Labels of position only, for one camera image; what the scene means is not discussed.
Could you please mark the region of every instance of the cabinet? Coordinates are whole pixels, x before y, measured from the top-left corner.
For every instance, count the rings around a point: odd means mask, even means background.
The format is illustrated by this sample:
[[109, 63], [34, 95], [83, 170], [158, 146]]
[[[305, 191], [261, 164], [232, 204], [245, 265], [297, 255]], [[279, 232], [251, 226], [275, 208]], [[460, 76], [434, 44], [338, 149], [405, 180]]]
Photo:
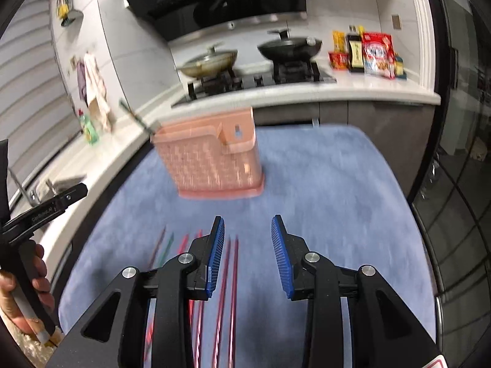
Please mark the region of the cabinet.
[[419, 170], [434, 112], [432, 105], [348, 102], [348, 123], [374, 143], [406, 196]]
[[346, 125], [348, 124], [348, 102], [327, 101], [319, 103], [319, 123]]
[[253, 109], [256, 126], [312, 124], [319, 120], [319, 103], [304, 102]]

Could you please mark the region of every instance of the black clamp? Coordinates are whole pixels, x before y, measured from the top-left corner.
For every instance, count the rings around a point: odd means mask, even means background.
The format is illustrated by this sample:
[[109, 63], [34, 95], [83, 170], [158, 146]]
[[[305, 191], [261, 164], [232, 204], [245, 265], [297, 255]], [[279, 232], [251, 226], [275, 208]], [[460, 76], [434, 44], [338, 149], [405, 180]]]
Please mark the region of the black clamp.
[[194, 366], [189, 300], [208, 300], [217, 285], [225, 225], [195, 239], [159, 269], [122, 270], [91, 304], [48, 361], [47, 368], [141, 366], [150, 299], [156, 298], [152, 366]]
[[85, 184], [77, 184], [0, 226], [0, 266], [17, 278], [19, 286], [12, 295], [24, 316], [43, 322], [44, 330], [36, 333], [43, 344], [55, 332], [55, 323], [31, 283], [39, 275], [33, 264], [36, 242], [30, 238], [86, 195]]
[[334, 265], [286, 232], [280, 215], [271, 234], [283, 290], [308, 299], [303, 368], [343, 368], [340, 297], [347, 297], [353, 368], [423, 367], [441, 354], [418, 319], [377, 270]]

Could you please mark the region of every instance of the cabinet door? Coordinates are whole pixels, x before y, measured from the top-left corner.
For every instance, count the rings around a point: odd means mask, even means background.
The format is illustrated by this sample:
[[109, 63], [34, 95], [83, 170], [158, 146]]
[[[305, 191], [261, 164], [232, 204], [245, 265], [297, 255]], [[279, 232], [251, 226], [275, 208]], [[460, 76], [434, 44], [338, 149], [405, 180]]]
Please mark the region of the cabinet door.
[[348, 122], [361, 129], [389, 163], [408, 195], [421, 165], [435, 107], [392, 102], [348, 102]]
[[256, 126], [293, 125], [319, 120], [319, 103], [305, 102], [262, 106], [253, 109]]
[[347, 101], [325, 101], [319, 103], [320, 120], [323, 124], [348, 124]]

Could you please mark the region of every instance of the white countertop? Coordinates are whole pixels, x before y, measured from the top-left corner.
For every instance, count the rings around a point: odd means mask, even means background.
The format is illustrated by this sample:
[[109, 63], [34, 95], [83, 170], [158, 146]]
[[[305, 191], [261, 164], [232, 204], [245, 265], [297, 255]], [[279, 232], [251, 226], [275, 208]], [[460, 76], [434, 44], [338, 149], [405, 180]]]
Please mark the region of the white countertop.
[[[440, 97], [411, 80], [352, 75], [347, 71], [331, 71], [337, 83], [298, 83], [250, 90], [240, 90], [200, 99], [189, 105], [171, 105], [184, 96], [184, 88], [178, 84], [155, 97], [138, 110], [146, 123], [178, 120], [203, 114], [242, 107], [271, 106], [311, 101], [385, 100], [409, 104], [439, 105]], [[142, 128], [129, 117], [120, 119], [112, 134], [103, 134], [99, 142], [88, 145], [82, 137], [69, 145], [48, 167], [40, 183], [49, 178], [55, 182], [85, 175], [83, 181], [88, 194], [80, 202], [67, 209], [46, 228], [40, 243], [45, 248], [48, 279], [52, 280], [63, 254], [77, 228], [93, 204], [111, 180], [148, 139]]]

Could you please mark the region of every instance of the blue towel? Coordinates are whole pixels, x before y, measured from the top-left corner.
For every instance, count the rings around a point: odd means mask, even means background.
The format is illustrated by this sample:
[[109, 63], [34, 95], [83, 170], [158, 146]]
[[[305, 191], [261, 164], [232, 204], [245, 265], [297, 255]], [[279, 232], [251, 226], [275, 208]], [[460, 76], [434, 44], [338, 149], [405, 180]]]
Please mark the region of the blue towel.
[[[176, 235], [171, 257], [185, 234], [209, 233], [220, 215], [226, 237], [240, 240], [237, 368], [301, 366], [306, 302], [286, 298], [271, 241], [271, 218], [281, 214], [289, 233], [304, 237], [311, 250], [334, 264], [351, 269], [373, 265], [435, 338], [421, 235], [394, 175], [370, 140], [356, 128], [325, 125], [258, 128], [257, 142], [264, 192], [234, 201], [180, 198], [157, 153], [149, 153], [115, 195], [75, 264], [60, 303], [62, 328], [70, 329], [120, 270], [130, 265], [146, 269], [164, 226]], [[225, 361], [232, 261], [222, 333]], [[205, 307], [204, 366], [211, 363], [223, 267], [220, 271]]]

